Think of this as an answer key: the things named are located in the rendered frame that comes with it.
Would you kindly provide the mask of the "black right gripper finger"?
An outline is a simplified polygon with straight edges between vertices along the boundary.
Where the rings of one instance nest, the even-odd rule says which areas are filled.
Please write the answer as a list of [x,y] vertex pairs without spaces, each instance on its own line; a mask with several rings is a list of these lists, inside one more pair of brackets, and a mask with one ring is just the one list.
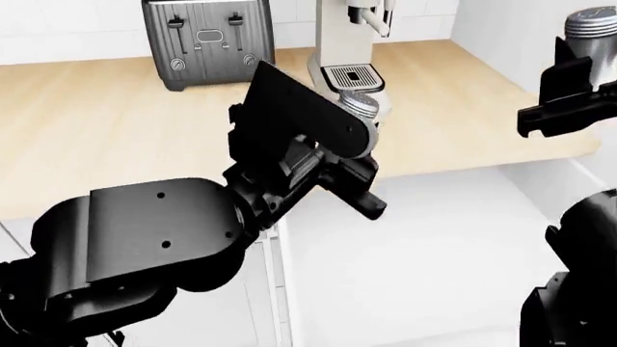
[[546,104],[574,94],[591,92],[592,59],[578,57],[570,45],[555,38],[554,64],[541,74],[539,103]]

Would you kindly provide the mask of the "white open drawer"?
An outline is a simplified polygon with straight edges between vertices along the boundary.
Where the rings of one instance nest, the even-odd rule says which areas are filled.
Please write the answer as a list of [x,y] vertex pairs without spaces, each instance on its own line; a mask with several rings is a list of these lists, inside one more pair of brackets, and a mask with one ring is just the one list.
[[563,268],[546,227],[610,188],[568,159],[384,178],[376,221],[310,193],[281,233],[293,347],[518,347],[523,301]]

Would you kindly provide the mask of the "beige coffee machine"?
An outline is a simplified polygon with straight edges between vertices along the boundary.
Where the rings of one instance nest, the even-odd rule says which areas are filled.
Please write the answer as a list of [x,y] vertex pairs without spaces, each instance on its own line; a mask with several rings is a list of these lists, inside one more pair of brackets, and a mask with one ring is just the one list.
[[384,90],[385,80],[371,64],[373,43],[377,36],[389,37],[395,5],[396,0],[316,0],[308,72],[318,92]]

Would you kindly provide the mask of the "silver four-slot toaster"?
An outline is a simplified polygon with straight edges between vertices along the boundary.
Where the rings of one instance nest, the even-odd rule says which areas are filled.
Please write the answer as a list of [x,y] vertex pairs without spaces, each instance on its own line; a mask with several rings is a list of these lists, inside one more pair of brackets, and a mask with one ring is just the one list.
[[245,83],[275,62],[269,0],[141,0],[150,51],[170,92]]

